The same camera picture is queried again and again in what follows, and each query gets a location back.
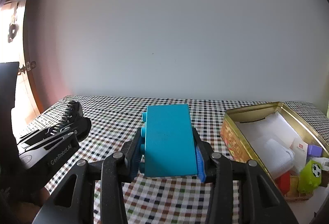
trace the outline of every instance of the green toy block with soccer ball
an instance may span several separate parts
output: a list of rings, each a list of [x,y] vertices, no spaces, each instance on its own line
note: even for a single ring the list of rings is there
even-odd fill
[[[299,174],[297,190],[300,193],[310,193],[321,184],[321,165],[310,160]]]

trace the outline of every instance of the red block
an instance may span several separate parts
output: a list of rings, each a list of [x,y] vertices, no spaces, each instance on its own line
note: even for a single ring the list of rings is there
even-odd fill
[[[283,195],[285,195],[290,190],[290,173],[289,171],[275,179],[275,183],[282,192]]]

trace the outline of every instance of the purple block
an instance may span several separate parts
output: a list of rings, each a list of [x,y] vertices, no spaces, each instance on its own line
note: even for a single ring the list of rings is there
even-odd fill
[[[321,157],[322,147],[316,145],[309,145],[307,148],[307,155],[312,157]]]

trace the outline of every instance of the soccer ball picture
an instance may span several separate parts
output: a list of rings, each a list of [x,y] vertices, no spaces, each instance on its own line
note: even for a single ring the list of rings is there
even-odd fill
[[[321,176],[321,168],[319,167],[318,164],[316,164],[316,163],[312,164],[312,173],[316,178]]]

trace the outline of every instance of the black robotic device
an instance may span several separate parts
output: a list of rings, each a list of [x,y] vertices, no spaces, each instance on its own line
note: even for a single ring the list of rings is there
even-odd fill
[[[91,121],[83,117],[80,103],[70,102],[58,125],[32,132],[19,141],[17,146],[24,170],[15,177],[1,175],[0,186],[7,186],[16,199],[28,199],[30,193],[45,186],[79,149],[79,142],[87,137],[90,128]],[[209,143],[200,139],[195,128],[193,136],[197,156],[201,158],[198,176],[203,175],[202,182],[212,184],[205,223],[232,223],[233,180],[240,183],[240,223],[298,223],[280,191],[256,161],[231,161],[214,152]],[[141,128],[138,128],[134,139],[124,143],[120,152],[93,163],[78,160],[32,224],[93,223],[96,180],[101,180],[102,223],[128,223],[122,184],[131,183],[137,176],[142,143]]]

